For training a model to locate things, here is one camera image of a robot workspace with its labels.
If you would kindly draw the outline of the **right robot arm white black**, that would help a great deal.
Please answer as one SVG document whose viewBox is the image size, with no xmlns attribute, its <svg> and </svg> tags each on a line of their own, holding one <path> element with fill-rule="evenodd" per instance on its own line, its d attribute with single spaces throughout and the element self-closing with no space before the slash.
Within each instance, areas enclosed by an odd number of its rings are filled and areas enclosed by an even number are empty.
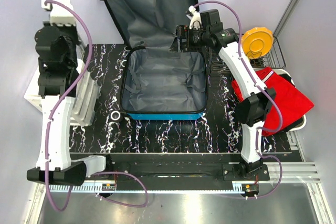
<svg viewBox="0 0 336 224">
<path fill-rule="evenodd" d="M 190 24 L 177 26 L 169 51 L 197 52 L 208 47 L 217 53 L 231 71 L 243 97 L 235 109 L 235 118 L 241 123 L 243 134 L 242 160 L 237 170 L 242 179 L 250 180 L 263 167 L 261 132 L 275 102 L 276 91 L 268 88 L 257 76 L 243 52 L 241 36 L 232 28 L 223 27 L 218 10 L 200 13 L 190 6 L 186 15 Z"/>
</svg>

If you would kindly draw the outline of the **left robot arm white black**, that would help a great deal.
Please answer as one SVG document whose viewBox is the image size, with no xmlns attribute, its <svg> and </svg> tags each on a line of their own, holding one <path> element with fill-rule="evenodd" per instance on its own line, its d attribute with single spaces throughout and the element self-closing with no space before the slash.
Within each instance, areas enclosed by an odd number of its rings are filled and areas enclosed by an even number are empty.
<svg viewBox="0 0 336 224">
<path fill-rule="evenodd" d="M 78 66 L 79 39 L 75 25 L 44 22 L 35 34 L 38 53 L 37 80 L 43 126 L 38 160 L 27 171 L 31 182 L 80 186 L 96 174 L 103 180 L 113 175 L 104 156 L 73 161 L 69 152 L 71 120 L 91 125 L 99 86 L 88 70 Z"/>
</svg>

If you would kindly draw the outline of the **blue cartoon fish suitcase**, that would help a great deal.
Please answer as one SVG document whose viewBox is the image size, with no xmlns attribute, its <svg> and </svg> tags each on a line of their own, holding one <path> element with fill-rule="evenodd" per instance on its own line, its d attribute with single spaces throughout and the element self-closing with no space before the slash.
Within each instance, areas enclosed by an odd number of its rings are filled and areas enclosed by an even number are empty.
<svg viewBox="0 0 336 224">
<path fill-rule="evenodd" d="M 176 49 L 176 27 L 197 0 L 101 0 L 129 53 L 121 112 L 134 120 L 194 121 L 207 106 L 206 58 Z"/>
</svg>

